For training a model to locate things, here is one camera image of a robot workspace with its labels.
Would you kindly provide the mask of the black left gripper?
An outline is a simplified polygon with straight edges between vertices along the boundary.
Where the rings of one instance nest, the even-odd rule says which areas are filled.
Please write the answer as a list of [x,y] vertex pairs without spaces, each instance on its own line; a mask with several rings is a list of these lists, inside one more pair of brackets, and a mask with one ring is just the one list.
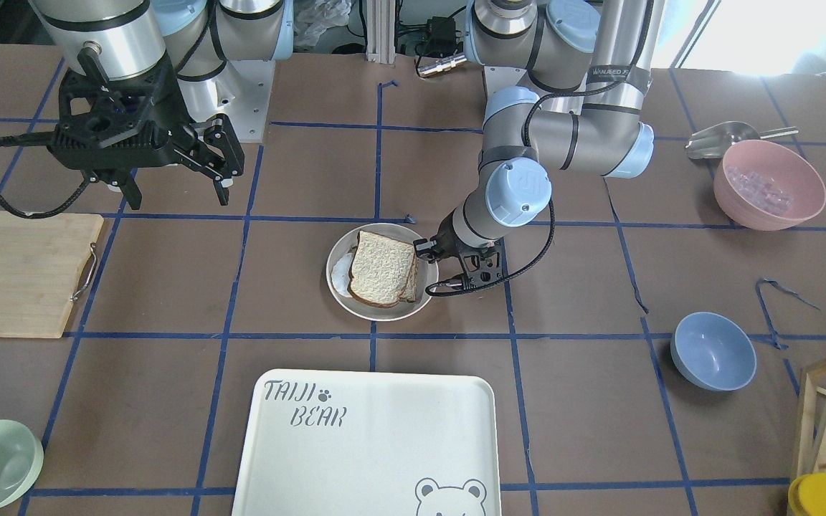
[[460,244],[488,247],[495,245],[495,242],[479,235],[467,221],[463,211],[453,211],[446,216],[432,238],[415,239],[413,242],[417,258],[427,262],[457,258],[457,248]]

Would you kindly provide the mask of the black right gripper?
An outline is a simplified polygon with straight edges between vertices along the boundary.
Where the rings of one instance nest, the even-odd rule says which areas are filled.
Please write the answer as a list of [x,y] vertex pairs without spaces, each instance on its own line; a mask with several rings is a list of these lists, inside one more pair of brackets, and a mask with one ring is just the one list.
[[65,167],[103,174],[115,171],[115,188],[129,208],[141,208],[132,168],[181,164],[209,178],[220,206],[244,173],[244,151],[232,119],[217,113],[194,122],[173,66],[157,62],[141,75],[106,86],[75,71],[58,90],[60,118],[48,151]]

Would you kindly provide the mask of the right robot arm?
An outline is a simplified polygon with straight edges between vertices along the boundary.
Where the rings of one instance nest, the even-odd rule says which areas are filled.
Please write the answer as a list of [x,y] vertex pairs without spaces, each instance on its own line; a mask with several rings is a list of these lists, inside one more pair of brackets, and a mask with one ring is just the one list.
[[132,209],[138,168],[183,166],[210,180],[220,205],[245,171],[260,86],[236,62],[284,61],[292,1],[33,1],[68,69],[46,144],[86,183]]

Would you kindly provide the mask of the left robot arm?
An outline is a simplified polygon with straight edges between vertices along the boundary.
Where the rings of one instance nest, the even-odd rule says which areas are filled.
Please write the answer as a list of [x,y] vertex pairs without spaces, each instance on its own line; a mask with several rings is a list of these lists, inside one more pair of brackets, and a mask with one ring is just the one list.
[[478,186],[415,245],[431,262],[491,248],[534,220],[551,174],[634,178],[655,147],[640,108],[662,1],[471,1],[466,13],[466,58],[523,75],[488,98]]

